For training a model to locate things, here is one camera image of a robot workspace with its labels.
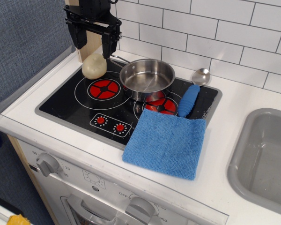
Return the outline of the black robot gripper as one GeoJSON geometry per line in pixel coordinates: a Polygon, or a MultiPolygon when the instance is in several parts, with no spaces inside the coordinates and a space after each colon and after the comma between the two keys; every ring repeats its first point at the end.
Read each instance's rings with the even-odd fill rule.
{"type": "MultiPolygon", "coordinates": [[[[86,30],[102,36],[103,57],[108,59],[117,48],[119,39],[121,38],[120,26],[121,21],[113,16],[110,12],[112,4],[116,4],[116,0],[80,0],[80,13],[74,9],[69,12],[76,14],[84,20],[82,25],[86,30]]],[[[87,44],[87,33],[71,23],[68,23],[68,30],[74,46],[82,49],[87,44]]]]}

